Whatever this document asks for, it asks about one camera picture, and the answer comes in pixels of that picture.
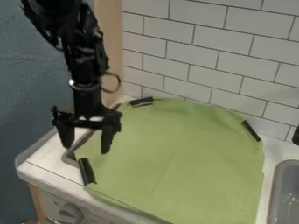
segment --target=white tile wall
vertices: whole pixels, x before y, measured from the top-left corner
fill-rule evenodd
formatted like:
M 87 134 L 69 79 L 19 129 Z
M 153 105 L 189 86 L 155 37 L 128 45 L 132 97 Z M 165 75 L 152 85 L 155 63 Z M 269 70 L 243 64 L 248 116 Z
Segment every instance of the white tile wall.
M 125 92 L 243 113 L 289 141 L 299 124 L 299 1 L 122 0 Z
M 191 44 L 193 36 L 191 24 L 183 24 L 165 19 L 146 17 L 144 20 L 144 34 L 160 39 L 170 39 Z
M 239 6 L 249 9 L 260 9 L 261 0 L 204 0 L 201 2 L 207 2 L 212 4 L 225 4 L 230 6 Z
M 248 113 L 253 116 L 261 116 L 266 102 L 240 94 L 213 89 L 211 104 Z
M 181 0 L 170 1 L 170 19 L 197 25 L 223 27 L 226 7 Z
M 299 17 L 296 17 L 289 39 L 299 41 Z
M 259 134 L 285 140 L 289 132 L 289 125 L 287 124 L 269 121 L 258 116 L 240 114 L 247 119 L 250 125 Z
M 201 102 L 209 102 L 212 90 L 210 87 L 203 87 L 187 81 L 174 80 L 171 78 L 165 78 L 164 85 L 165 92 Z
M 122 47 L 131 51 L 163 57 L 166 41 L 124 32 L 122 34 Z
M 285 14 L 299 15 L 297 0 L 264 0 L 262 7 L 265 11 L 275 11 Z
M 124 93 L 126 95 L 135 97 L 135 98 L 140 98 L 142 97 L 142 87 L 138 86 L 136 84 L 133 83 L 129 83 L 129 82 L 123 82 L 123 89 L 124 89 Z
M 277 38 L 255 37 L 251 55 L 299 65 L 299 43 Z
M 163 76 L 161 75 L 147 73 L 130 67 L 124 67 L 123 73 L 125 81 L 162 90 Z
M 122 64 L 124 66 L 142 69 L 143 55 L 139 52 L 131 52 L 131 51 L 123 50 Z
M 143 34 L 143 17 L 131 13 L 122 13 L 122 30 Z
M 299 109 L 290 108 L 277 103 L 269 102 L 264 117 L 280 123 L 297 126 L 299 124 Z
M 155 90 L 148 87 L 143 87 L 143 97 L 153 96 L 156 98 L 178 98 L 178 99 L 184 99 L 182 96 L 174 95 L 174 94 L 168 94 L 159 90 Z
M 261 80 L 273 81 L 275 79 L 278 63 L 234 53 L 221 52 L 217 68 L 218 70 L 234 74 L 242 74 Z
M 253 35 L 251 34 L 197 26 L 194 45 L 231 53 L 248 54 L 252 40 Z
M 167 58 L 202 67 L 216 67 L 218 52 L 193 45 L 167 43 Z
M 292 142 L 292 137 L 297 127 L 291 126 L 286 141 Z
M 299 88 L 296 87 L 245 78 L 240 92 L 243 95 L 250 95 L 270 102 L 279 102 L 292 107 L 299 106 Z
M 281 64 L 275 82 L 299 88 L 299 66 Z
M 242 77 L 210 68 L 191 66 L 189 81 L 238 93 Z
M 229 8 L 226 28 L 275 38 L 286 39 L 293 17 L 258 10 Z
M 168 17 L 169 0 L 122 0 L 122 10 L 157 18 Z
M 144 55 L 143 70 L 186 81 L 188 77 L 189 66 L 185 63 L 176 62 L 173 60 L 160 59 L 157 57 Z

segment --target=white countertop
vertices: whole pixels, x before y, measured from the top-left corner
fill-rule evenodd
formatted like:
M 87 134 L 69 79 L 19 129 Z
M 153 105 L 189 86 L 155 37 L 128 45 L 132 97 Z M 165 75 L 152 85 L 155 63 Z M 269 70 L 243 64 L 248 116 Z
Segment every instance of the white countertop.
M 86 132 L 87 129 L 76 129 L 76 140 Z M 284 160 L 299 160 L 299 147 L 272 137 L 262 135 L 260 137 L 264 143 L 265 164 L 263 173 L 265 176 L 256 224 L 266 224 L 275 167 Z M 80 204 L 114 223 L 156 223 L 148 218 L 129 213 L 90 196 L 84 190 L 80 170 L 62 162 L 61 158 L 65 152 L 66 150 L 61 145 L 56 134 L 19 165 L 17 173 L 21 179 L 49 193 Z

